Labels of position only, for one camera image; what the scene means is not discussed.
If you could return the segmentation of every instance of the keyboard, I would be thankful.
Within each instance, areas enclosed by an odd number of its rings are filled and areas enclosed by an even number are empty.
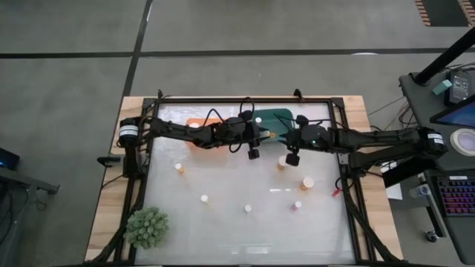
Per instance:
[[[439,178],[439,193],[449,217],[475,217],[475,180]]]

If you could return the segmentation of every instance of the wooden board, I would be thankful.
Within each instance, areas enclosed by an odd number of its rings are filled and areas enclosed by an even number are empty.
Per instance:
[[[288,96],[274,96],[275,98],[288,98]],[[344,99],[345,111],[350,128],[357,131],[370,131],[370,123],[367,118],[366,108],[362,96],[308,96],[314,97],[342,97]],[[121,119],[139,116],[142,110],[143,96],[129,96],[125,97],[120,108],[119,119],[114,134],[113,145],[111,146],[111,153],[121,154],[122,149],[115,144],[118,140],[119,121]],[[122,168],[109,168],[105,172],[104,183],[120,175]],[[399,238],[394,226],[393,214],[390,209],[390,204],[386,195],[386,188],[381,177],[374,175],[367,175],[361,180],[361,185],[364,192],[364,201],[370,225],[381,239],[381,241],[389,248],[389,250],[398,258],[402,259],[402,251],[399,245]],[[122,206],[125,197],[125,189],[127,180],[120,178],[116,182],[111,183],[101,192],[94,224],[92,226],[91,236],[87,247],[85,260],[92,260],[102,248],[112,238],[119,226],[120,216],[122,213]],[[362,257],[367,258],[365,253],[364,238],[361,229],[358,226],[358,238],[360,240],[360,247]]]

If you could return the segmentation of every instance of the monitor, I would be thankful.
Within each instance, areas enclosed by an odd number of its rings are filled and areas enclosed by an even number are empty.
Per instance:
[[[430,122],[475,128],[475,95],[430,118]]]

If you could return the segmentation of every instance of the chair wheel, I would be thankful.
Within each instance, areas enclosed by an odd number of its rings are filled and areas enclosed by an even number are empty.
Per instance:
[[[425,233],[425,238],[427,239],[427,241],[431,243],[435,243],[439,239],[439,237],[437,236],[434,230]]]

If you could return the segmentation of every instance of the green plant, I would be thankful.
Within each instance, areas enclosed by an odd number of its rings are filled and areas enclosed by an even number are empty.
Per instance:
[[[128,218],[124,237],[136,248],[156,248],[168,230],[168,215],[158,208],[135,211]]]

